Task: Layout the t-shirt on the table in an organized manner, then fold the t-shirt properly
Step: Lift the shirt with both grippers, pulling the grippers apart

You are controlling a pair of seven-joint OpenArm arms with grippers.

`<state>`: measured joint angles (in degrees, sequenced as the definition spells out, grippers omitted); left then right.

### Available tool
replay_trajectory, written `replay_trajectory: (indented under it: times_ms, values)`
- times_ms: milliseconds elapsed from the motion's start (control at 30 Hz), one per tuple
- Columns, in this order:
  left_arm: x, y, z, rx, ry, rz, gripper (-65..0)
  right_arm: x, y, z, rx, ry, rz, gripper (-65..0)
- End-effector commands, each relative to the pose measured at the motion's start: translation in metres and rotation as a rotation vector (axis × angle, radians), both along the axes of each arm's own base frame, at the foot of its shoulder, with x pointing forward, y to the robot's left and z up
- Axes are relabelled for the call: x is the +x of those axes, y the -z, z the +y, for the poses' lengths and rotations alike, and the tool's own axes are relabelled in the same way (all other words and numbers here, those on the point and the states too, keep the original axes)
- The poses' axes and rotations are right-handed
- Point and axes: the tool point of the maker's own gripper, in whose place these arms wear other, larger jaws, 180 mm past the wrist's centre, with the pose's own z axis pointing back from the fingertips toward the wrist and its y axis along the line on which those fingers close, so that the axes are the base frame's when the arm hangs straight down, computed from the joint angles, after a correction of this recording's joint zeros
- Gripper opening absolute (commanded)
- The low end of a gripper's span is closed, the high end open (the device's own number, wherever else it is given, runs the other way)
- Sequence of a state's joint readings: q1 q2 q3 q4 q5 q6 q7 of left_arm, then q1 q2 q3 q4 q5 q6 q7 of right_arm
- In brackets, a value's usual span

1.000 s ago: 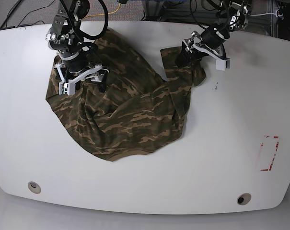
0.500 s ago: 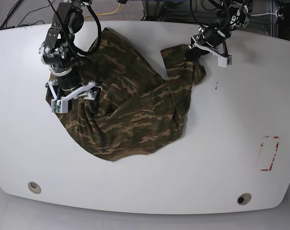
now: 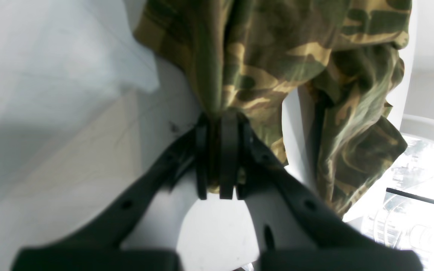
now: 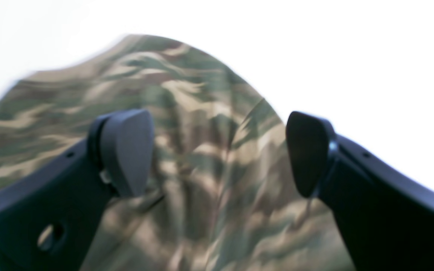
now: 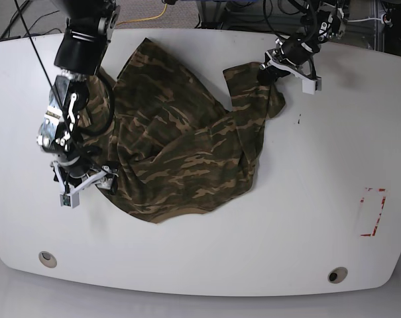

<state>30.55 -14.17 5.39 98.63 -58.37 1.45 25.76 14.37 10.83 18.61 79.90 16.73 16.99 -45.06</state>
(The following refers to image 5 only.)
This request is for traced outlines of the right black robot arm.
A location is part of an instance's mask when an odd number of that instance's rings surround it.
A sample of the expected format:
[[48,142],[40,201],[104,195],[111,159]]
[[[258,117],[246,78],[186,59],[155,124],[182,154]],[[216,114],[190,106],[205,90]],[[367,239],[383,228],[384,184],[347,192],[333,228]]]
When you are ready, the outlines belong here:
[[[111,84],[99,72],[111,42],[120,7],[115,1],[55,1],[66,15],[66,30],[55,57],[60,68],[50,85],[49,104],[38,130],[37,143],[42,151],[51,153],[55,181],[60,184],[61,204],[76,206],[79,192],[91,185],[117,192],[118,164],[98,164],[94,156],[101,154],[98,146],[84,146],[84,137],[99,137],[113,122],[115,96]],[[98,129],[79,125],[80,112],[89,103],[89,79],[99,80],[105,89],[108,115]]]

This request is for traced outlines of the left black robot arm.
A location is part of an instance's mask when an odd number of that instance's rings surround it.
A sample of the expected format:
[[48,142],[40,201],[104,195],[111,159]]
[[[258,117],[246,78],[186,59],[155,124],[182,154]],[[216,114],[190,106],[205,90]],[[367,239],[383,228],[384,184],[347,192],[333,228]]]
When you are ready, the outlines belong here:
[[274,31],[276,46],[265,52],[257,79],[262,85],[271,85],[293,75],[302,81],[302,91],[313,95],[321,89],[314,55],[320,52],[322,44],[345,34],[345,11],[349,6],[344,1],[306,1],[304,5],[291,1],[290,4],[303,14],[301,27],[287,38]]

